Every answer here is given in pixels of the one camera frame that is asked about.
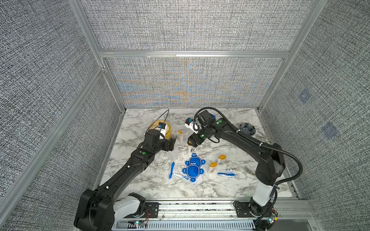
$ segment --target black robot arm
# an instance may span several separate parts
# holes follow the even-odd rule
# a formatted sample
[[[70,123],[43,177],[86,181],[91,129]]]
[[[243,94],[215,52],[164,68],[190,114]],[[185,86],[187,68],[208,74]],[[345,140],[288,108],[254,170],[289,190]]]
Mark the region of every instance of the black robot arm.
[[[131,153],[131,157],[114,176],[94,191],[90,189],[84,191],[78,204],[74,226],[83,231],[111,230],[115,217],[113,206],[120,194],[153,162],[154,156],[160,150],[172,151],[175,140],[165,139],[159,130],[148,130],[144,142]],[[137,194],[130,194],[130,196],[139,199],[140,206],[134,212],[142,214],[145,199]]]
[[[253,137],[248,137],[250,140],[238,134],[235,126],[228,124],[225,118],[218,120],[207,111],[202,111],[196,117],[200,124],[198,133],[193,133],[189,139],[188,144],[197,147],[203,141],[214,136],[215,138],[224,139],[234,144],[238,148],[248,153],[253,159],[258,162],[256,169],[256,177],[263,184],[274,186],[276,179],[280,177],[285,169],[284,156],[278,151],[281,150],[280,145],[274,143],[273,145],[263,143]],[[258,144],[271,147],[268,149],[261,147]]]

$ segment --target blue plastic container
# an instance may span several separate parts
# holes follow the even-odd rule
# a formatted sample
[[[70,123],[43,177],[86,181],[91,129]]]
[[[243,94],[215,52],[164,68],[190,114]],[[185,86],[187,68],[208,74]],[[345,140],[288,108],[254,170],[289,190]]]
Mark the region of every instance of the blue plastic container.
[[[204,173],[204,169],[201,169],[201,166],[205,163],[205,160],[201,160],[196,156],[196,153],[193,153],[191,158],[185,161],[187,168],[183,168],[182,172],[188,175],[191,182],[195,182],[196,178]]]

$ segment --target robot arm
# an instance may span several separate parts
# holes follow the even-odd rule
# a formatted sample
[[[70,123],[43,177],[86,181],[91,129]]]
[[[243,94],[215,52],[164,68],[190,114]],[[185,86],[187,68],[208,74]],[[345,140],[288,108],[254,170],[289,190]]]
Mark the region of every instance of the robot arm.
[[[131,153],[131,157],[114,176],[94,191],[84,191],[74,226],[82,231],[106,231],[111,230],[115,219],[119,220],[129,214],[142,215],[145,209],[144,197],[131,193],[124,200],[117,199],[130,182],[153,162],[160,150],[174,149],[175,140],[164,139],[164,135],[156,129],[147,131],[144,142]]]
[[[271,198],[277,187],[275,182],[285,169],[284,156],[276,151],[281,150],[280,145],[263,143],[253,137],[246,139],[238,134],[238,129],[228,123],[226,118],[216,120],[207,110],[197,114],[195,119],[199,122],[199,125],[196,124],[194,127],[199,129],[194,130],[195,132],[189,137],[189,145],[197,147],[206,139],[215,142],[211,139],[214,136],[218,141],[224,139],[231,142],[258,162],[256,169],[258,183],[249,203],[249,211],[255,217],[262,216],[268,212],[271,207]],[[187,122],[189,120],[194,123],[194,120],[191,118],[187,119]]]

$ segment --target toothbrush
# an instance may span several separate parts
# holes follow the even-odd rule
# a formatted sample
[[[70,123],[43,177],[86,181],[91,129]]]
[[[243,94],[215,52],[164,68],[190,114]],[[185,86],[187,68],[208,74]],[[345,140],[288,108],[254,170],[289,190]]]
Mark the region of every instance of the toothbrush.
[[[169,178],[171,179],[172,178],[172,172],[174,170],[174,166],[175,166],[175,162],[172,162],[171,164],[171,169],[170,169],[170,173],[169,173]]]
[[[217,173],[217,175],[224,177],[235,177],[234,173]]]
[[[190,178],[188,178],[187,176],[183,176],[183,175],[181,175],[181,174],[179,174],[179,173],[174,173],[174,176],[177,176],[177,177],[179,177],[179,178],[183,178],[183,179],[185,179],[185,180],[190,180]]]

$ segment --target sticker on wall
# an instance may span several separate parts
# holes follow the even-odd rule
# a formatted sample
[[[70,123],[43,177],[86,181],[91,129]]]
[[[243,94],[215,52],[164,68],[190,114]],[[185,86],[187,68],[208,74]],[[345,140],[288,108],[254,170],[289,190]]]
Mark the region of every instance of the sticker on wall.
[[[339,136],[339,131],[332,122],[327,122],[324,126],[322,126],[321,131],[328,140],[332,140]]]
[[[307,88],[304,88],[301,93],[299,93],[299,99],[302,101],[303,104],[306,104],[308,100],[311,98],[311,94]]]

